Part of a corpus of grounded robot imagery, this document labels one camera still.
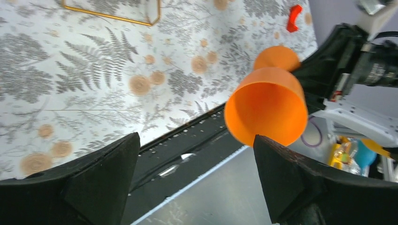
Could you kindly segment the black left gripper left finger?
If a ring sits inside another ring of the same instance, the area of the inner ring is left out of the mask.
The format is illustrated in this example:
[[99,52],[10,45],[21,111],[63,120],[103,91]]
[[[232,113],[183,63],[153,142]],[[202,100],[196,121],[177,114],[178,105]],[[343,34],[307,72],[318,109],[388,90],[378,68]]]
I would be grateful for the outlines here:
[[49,170],[0,183],[3,225],[118,225],[140,150],[138,133]]

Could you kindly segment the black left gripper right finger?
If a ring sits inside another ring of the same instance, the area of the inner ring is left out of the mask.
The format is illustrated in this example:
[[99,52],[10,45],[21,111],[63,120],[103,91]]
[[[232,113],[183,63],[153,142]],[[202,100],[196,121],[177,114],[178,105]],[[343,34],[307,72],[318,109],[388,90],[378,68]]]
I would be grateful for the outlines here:
[[333,168],[261,135],[253,150],[272,223],[397,224],[397,183]]

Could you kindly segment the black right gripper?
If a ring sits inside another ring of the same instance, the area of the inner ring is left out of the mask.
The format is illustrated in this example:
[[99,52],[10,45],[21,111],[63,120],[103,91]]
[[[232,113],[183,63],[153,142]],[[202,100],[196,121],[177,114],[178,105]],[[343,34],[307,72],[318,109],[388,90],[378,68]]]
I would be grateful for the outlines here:
[[384,31],[375,38],[380,44],[365,43],[358,55],[358,27],[338,24],[329,37],[301,66],[293,71],[305,95],[308,113],[325,109],[323,101],[341,100],[356,84],[370,87],[398,87],[397,31]]

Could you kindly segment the orange plastic wine glass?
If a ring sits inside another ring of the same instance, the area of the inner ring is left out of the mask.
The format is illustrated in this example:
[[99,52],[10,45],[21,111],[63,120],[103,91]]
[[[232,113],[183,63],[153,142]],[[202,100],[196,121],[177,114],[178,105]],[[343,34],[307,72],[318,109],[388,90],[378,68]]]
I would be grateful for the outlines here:
[[283,146],[294,143],[307,126],[308,109],[299,80],[298,55],[283,45],[269,47],[254,61],[253,70],[225,104],[228,131],[242,144],[252,146],[256,135]]

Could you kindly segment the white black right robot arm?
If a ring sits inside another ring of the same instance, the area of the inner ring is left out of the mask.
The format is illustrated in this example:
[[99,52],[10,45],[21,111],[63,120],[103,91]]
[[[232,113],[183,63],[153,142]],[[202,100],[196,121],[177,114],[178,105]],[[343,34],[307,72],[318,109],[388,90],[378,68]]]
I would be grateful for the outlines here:
[[327,40],[293,72],[303,87],[309,113],[387,149],[397,147],[397,119],[346,100],[356,84],[398,86],[398,46],[390,41],[395,36],[395,31],[382,32],[378,37],[384,42],[373,44],[358,26],[336,25]]

